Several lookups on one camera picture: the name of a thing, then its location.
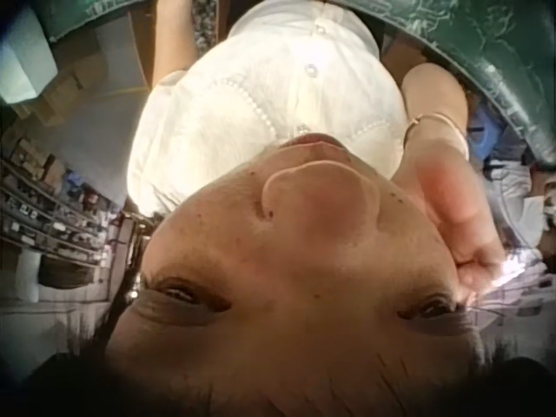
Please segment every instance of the lip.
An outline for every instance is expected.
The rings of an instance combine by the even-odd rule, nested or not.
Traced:
[[[340,149],[347,149],[340,141],[334,139],[332,136],[324,135],[322,133],[309,133],[303,136],[298,136],[291,141],[288,141],[280,146],[280,148],[289,148],[297,145],[310,145],[314,143],[327,143]]]

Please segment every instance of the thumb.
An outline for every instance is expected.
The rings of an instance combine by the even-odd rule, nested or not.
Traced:
[[[458,266],[460,284],[476,293],[486,292],[500,276],[501,264],[481,264],[470,261]]]

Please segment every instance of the bracelet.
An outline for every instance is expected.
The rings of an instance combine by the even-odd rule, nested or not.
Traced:
[[[425,115],[418,115],[417,117],[415,117],[410,123],[409,126],[407,126],[407,130],[406,130],[406,137],[404,139],[403,142],[403,146],[404,148],[406,147],[406,143],[407,143],[407,138],[409,136],[409,132],[411,132],[411,130],[417,126],[421,120],[423,119],[434,119],[437,120],[439,122],[444,122],[446,124],[448,124],[455,132],[456,135],[458,136],[458,139],[460,140],[460,144],[462,145],[462,151],[463,154],[465,156],[465,158],[469,161],[469,145],[467,144],[467,139],[466,136],[463,134],[463,132],[460,130],[460,128],[458,128],[458,126],[455,124],[455,122],[448,116],[443,115],[442,113],[438,113],[438,112],[434,112],[434,113],[428,113]]]

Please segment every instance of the light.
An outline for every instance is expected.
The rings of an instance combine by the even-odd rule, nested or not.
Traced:
[[[501,287],[510,282],[513,278],[525,272],[526,264],[520,261],[516,254],[509,255],[501,265],[502,275],[493,281],[495,287]]]

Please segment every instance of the white shirt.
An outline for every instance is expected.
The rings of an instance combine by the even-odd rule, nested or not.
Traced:
[[[129,195],[168,213],[269,144],[331,135],[390,178],[407,127],[369,30],[332,4],[267,0],[186,73],[149,96],[129,160]]]

